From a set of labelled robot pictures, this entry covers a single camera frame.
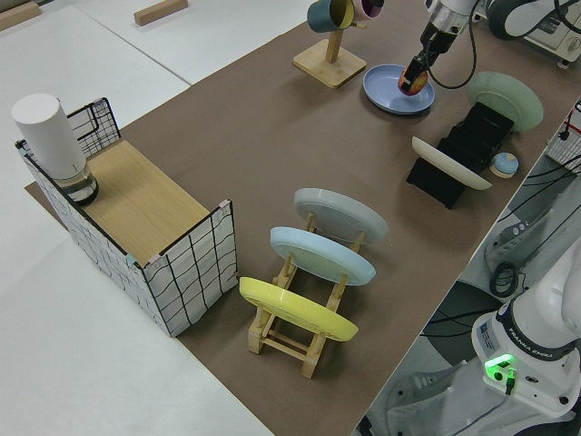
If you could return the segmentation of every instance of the yellow plate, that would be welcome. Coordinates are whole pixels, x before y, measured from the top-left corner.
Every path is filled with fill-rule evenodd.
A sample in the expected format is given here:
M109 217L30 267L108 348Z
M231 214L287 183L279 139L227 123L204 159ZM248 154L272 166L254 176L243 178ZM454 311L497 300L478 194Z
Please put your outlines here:
M335 341L348 341L359 330L357 325L334 311L270 283L241 277L240 294L284 321Z

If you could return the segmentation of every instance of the mug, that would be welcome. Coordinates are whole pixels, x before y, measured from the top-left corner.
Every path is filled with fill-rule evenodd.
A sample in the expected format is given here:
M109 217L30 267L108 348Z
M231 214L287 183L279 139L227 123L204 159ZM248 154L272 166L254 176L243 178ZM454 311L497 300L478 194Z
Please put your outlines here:
M307 22L313 31L322 34L346 29L354 16L352 0L319 0L309 6Z
M353 21L358 23L359 21L377 18L379 13L381 13L383 0L353 0L353 6L355 7Z

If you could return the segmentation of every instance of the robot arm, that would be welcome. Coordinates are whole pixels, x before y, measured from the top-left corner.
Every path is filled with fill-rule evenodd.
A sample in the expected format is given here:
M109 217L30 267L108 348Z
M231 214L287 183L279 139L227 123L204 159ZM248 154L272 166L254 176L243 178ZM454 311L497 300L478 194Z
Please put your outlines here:
M484 6L492 34L501 39L526 36L554 13L579 0L426 0L430 12L428 25L420 37L422 50L414 56L399 79L399 90L406 95L419 93L428 81L428 69L452 46L462 33L478 3Z
M555 12L555 0L484 0L490 32L500 39L526 36ZM579 0L558 0L563 15Z
M531 289L481 316L472 344L484 382L553 418L570 411L581 391L581 238Z
M572 264L563 290L561 314L569 331L581 338L581 243L572 254Z

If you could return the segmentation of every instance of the mint green plate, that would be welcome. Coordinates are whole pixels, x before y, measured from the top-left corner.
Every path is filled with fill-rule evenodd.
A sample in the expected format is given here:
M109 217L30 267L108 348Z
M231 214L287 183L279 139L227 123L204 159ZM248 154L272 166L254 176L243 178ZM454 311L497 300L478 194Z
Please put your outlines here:
M515 132L536 127L545 116L537 95L508 74L493 71L476 74L468 84L468 98L472 104L485 104L514 121L512 130Z

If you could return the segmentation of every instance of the grid pattern box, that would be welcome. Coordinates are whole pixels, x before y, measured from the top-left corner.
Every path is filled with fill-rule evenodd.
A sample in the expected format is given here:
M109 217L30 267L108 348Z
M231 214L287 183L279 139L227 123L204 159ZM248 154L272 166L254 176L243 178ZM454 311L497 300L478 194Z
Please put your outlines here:
M68 115L89 158L121 138L106 98ZM196 323L237 283L233 208L222 202L145 265L140 265L35 160L26 141L16 148L76 243L168 335Z

